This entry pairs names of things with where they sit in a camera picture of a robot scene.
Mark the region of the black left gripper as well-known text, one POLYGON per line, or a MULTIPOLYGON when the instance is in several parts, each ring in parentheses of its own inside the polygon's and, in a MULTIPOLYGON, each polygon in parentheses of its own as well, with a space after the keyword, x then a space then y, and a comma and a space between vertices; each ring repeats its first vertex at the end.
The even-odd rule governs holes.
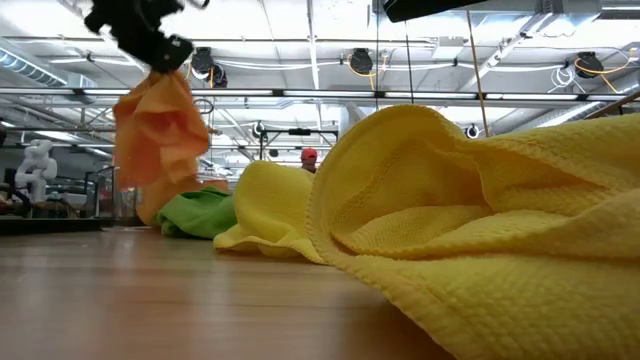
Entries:
POLYGON ((148 65, 156 72, 179 69, 194 51, 193 43, 178 35, 166 37, 161 19, 181 12, 177 0, 93 0, 85 26, 99 34, 104 26, 118 47, 131 55, 151 55, 148 65))

